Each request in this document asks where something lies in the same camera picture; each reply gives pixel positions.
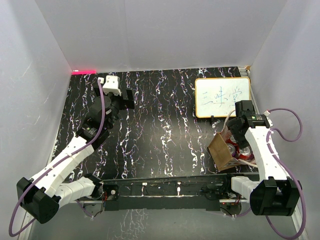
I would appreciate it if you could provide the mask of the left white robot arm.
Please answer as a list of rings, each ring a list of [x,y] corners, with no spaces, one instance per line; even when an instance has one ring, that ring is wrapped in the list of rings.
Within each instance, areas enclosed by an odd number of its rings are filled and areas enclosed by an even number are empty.
[[[130,88],[120,95],[110,91],[98,96],[65,149],[39,173],[18,181],[16,188],[20,206],[39,223],[45,224],[61,207],[75,200],[101,198],[104,189],[102,180],[91,173],[70,183],[64,181],[106,141],[109,130],[119,118],[119,111],[134,107],[134,93]]]

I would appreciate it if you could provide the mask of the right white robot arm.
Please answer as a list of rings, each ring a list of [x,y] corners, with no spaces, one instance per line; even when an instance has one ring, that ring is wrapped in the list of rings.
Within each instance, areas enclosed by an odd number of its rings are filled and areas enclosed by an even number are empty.
[[[271,120],[264,114],[244,114],[226,126],[239,147],[251,148],[259,180],[233,176],[223,185],[223,194],[230,199],[241,194],[256,216],[291,216],[300,198],[299,186],[276,160],[279,155],[271,138]]]

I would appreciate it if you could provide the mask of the purple Fanta can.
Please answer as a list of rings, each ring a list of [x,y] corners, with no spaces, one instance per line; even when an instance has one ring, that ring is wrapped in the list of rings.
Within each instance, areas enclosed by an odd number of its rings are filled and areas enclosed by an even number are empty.
[[[233,144],[227,143],[226,144],[229,150],[229,153],[231,154],[232,157],[235,157],[237,154],[237,149]]]

